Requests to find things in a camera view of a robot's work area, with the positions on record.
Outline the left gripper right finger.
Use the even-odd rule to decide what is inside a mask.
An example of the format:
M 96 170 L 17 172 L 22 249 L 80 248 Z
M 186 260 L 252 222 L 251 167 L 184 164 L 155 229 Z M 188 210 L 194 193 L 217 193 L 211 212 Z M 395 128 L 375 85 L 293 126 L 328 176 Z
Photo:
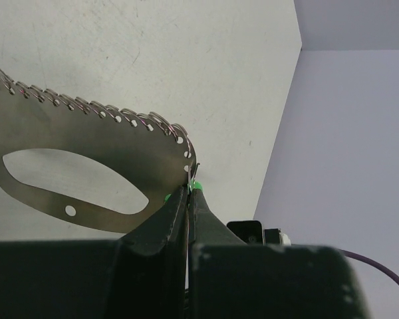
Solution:
M 203 190 L 190 195 L 188 235 L 188 314 L 229 318 L 236 273 L 231 257 L 245 246 L 209 208 Z

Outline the green key tag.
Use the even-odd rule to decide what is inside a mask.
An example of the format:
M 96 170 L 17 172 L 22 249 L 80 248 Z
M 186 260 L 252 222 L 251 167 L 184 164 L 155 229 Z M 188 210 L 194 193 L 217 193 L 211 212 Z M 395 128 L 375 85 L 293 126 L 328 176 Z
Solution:
M 192 192 L 195 189 L 199 189 L 199 190 L 203 191 L 203 186 L 199 181 L 191 180 L 188 185 L 188 190 L 190 192 Z M 171 196 L 172 196 L 172 194 L 167 194 L 167 196 L 165 196 L 165 198 L 164 198 L 164 203 L 166 203 Z

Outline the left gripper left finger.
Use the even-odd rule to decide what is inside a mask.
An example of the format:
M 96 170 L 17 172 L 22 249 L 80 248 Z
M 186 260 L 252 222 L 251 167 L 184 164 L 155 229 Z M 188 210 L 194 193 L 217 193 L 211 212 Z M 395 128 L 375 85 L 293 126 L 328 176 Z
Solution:
M 118 242 L 115 318 L 183 318 L 188 249 L 188 190 Z

